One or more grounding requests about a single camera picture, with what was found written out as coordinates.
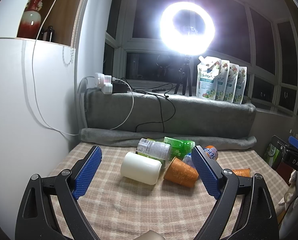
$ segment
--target red vase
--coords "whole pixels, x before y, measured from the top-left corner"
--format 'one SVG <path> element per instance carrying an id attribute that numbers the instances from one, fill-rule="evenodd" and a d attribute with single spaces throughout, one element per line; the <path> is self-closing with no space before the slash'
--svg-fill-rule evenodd
<path id="1" fill-rule="evenodd" d="M 36 39 L 41 22 L 41 16 L 38 12 L 42 6 L 43 0 L 30 0 L 20 21 L 17 37 Z"/>

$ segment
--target screw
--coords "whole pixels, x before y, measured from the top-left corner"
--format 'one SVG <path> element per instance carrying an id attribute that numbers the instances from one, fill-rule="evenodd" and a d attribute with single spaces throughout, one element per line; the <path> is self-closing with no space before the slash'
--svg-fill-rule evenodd
<path id="1" fill-rule="evenodd" d="M 70 174 L 70 170 L 63 170 L 62 171 L 62 176 L 67 176 Z"/>
<path id="2" fill-rule="evenodd" d="M 39 177 L 38 174 L 34 174 L 34 175 L 31 176 L 31 179 L 36 180 L 36 179 L 38 179 L 38 177 Z"/>
<path id="3" fill-rule="evenodd" d="M 232 175 L 232 171 L 229 170 L 229 169 L 223 170 L 223 173 L 226 174 L 226 175 Z"/>
<path id="4" fill-rule="evenodd" d="M 263 179 L 262 175 L 259 173 L 256 173 L 254 176 L 256 177 L 256 179 Z"/>

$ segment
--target green package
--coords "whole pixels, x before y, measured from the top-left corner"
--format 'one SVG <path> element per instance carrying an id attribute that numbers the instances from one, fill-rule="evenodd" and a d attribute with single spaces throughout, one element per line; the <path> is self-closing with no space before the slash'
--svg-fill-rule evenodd
<path id="1" fill-rule="evenodd" d="M 279 155 L 279 150 L 274 147 L 271 143 L 268 145 L 268 148 L 263 156 L 264 161 L 272 167 L 273 163 L 275 162 L 276 158 Z"/>
<path id="2" fill-rule="evenodd" d="M 171 156 L 172 160 L 174 157 L 182 160 L 187 153 L 190 153 L 192 148 L 196 146 L 193 141 L 177 140 L 174 138 L 165 137 L 163 142 L 171 145 Z"/>

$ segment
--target blue gripper pad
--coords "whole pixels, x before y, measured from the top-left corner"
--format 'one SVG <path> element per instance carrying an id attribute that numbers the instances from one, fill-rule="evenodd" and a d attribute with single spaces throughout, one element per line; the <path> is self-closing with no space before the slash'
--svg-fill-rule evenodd
<path id="1" fill-rule="evenodd" d="M 195 148 L 192 149 L 191 159 L 208 194 L 218 200 L 221 196 L 221 191 L 217 176 Z"/>
<path id="2" fill-rule="evenodd" d="M 289 143 L 298 149 L 298 139 L 297 138 L 290 136 Z"/>
<path id="3" fill-rule="evenodd" d="M 90 155 L 89 159 L 79 172 L 76 180 L 75 187 L 72 193 L 73 197 L 78 200 L 86 194 L 87 189 L 95 176 L 95 173 L 102 160 L 102 151 L 100 147 L 96 147 L 94 152 Z"/>

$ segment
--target gray blanket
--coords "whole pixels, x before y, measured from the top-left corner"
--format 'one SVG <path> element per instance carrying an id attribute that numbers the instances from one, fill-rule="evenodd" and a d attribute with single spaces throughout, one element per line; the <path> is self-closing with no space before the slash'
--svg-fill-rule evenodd
<path id="1" fill-rule="evenodd" d="M 191 140 L 202 147 L 213 145 L 218 150 L 246 150 L 257 143 L 254 136 L 242 139 L 228 139 L 219 137 L 202 137 L 190 135 L 178 135 L 160 132 L 128 132 L 118 130 L 105 130 L 85 128 L 80 131 L 80 139 L 83 142 L 96 143 L 106 146 L 137 147 L 141 138 L 151 138 L 162 141 L 163 138 L 172 137 L 179 140 Z"/>
<path id="2" fill-rule="evenodd" d="M 135 104 L 128 120 L 119 130 L 135 132 L 145 122 L 160 122 L 158 99 L 153 95 L 134 93 Z M 170 95 L 176 108 L 171 120 L 164 123 L 165 133 L 191 136 L 240 139 L 249 136 L 256 109 L 252 104 L 233 104 L 197 97 Z M 111 129 L 125 120 L 132 105 L 131 93 L 104 95 L 94 88 L 85 93 L 85 116 L 88 128 Z M 172 104 L 161 98 L 163 119 L 174 113 Z M 162 132 L 161 123 L 138 127 L 137 132 Z"/>

